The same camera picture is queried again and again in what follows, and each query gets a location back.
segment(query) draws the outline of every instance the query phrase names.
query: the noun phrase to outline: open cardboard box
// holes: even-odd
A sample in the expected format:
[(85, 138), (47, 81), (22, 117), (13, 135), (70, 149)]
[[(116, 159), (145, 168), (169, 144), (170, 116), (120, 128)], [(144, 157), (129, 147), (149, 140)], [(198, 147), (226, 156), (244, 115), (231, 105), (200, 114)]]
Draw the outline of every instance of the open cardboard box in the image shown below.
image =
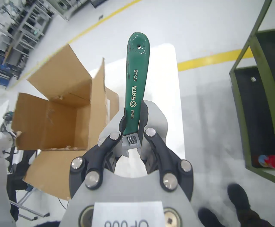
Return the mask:
[(17, 148), (42, 150), (24, 181), (68, 200), (70, 163), (97, 144), (99, 134), (119, 110), (118, 95), (105, 88), (104, 59), (93, 79), (69, 45), (28, 81), (48, 100), (25, 93), (18, 96), (12, 123), (20, 134)]

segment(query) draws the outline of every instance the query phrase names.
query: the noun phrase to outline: wrench jaw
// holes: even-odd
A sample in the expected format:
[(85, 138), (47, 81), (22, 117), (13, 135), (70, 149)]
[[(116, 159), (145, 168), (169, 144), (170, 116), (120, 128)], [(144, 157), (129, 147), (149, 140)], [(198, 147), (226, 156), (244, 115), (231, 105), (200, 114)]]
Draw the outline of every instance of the wrench jaw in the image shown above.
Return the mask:
[(122, 137), (122, 150), (127, 151), (134, 148), (140, 148), (140, 140), (137, 132)]
[(143, 162), (146, 162), (146, 160), (150, 157), (152, 153), (151, 146), (147, 139), (145, 139), (144, 137), (144, 132), (147, 128), (154, 128), (161, 139), (164, 141), (164, 143), (166, 143), (168, 122), (165, 115), (154, 102), (143, 100), (141, 102), (140, 122), (138, 130), (138, 136), (141, 146), (137, 149)]

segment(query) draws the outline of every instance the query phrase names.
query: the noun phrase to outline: sata logo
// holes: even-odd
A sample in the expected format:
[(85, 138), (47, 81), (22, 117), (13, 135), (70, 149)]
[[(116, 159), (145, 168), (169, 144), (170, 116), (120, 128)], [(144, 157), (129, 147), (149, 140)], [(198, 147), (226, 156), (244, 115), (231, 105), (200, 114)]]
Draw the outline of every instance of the sata logo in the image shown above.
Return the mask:
[(131, 102), (130, 102), (130, 106), (131, 106), (131, 107), (135, 107), (136, 105), (137, 105), (137, 103), (136, 103), (135, 101), (131, 101)]

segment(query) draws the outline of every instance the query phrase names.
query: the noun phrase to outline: metal shelving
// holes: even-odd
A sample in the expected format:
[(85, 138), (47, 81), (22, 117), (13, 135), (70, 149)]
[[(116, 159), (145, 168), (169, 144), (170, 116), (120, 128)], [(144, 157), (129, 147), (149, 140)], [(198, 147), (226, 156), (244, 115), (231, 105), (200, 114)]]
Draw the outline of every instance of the metal shelving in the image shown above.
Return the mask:
[[(275, 30), (258, 32), (271, 2), (265, 0), (229, 74), (246, 168), (275, 182), (275, 169), (265, 168), (259, 162), (260, 155), (275, 155)], [(237, 68), (248, 47), (257, 66)]]

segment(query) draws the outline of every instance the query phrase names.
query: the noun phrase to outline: black shoe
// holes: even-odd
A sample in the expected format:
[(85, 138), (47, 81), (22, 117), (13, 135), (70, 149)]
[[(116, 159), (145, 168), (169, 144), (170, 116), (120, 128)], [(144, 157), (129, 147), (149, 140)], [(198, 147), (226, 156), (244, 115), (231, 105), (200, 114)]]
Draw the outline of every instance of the black shoe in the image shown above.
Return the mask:
[(198, 217), (205, 227), (225, 227), (219, 222), (217, 216), (205, 207), (199, 209)]
[(233, 183), (228, 185), (227, 193), (236, 210), (250, 209), (247, 194), (239, 184)]

